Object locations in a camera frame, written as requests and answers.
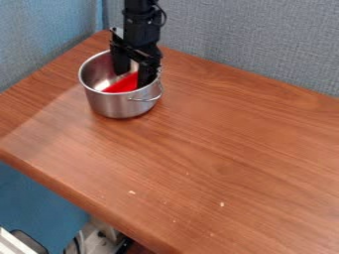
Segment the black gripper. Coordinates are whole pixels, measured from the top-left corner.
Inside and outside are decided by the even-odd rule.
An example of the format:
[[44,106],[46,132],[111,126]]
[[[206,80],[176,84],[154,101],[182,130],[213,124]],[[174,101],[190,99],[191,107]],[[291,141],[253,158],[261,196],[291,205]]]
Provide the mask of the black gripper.
[[118,75],[130,72],[131,62],[139,64],[138,87],[147,86],[158,75],[162,52],[158,48],[160,40],[160,24],[154,19],[132,21],[127,19],[123,28],[112,27],[110,52],[112,68]]

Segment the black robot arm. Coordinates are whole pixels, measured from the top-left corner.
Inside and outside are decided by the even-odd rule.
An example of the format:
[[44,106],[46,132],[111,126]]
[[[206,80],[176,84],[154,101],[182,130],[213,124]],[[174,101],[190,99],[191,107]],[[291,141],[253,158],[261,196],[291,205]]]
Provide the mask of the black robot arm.
[[158,75],[162,51],[158,48],[160,30],[167,22],[167,14],[159,0],[124,0],[123,36],[111,29],[110,53],[118,75],[131,70],[131,62],[138,63],[136,87],[148,85]]

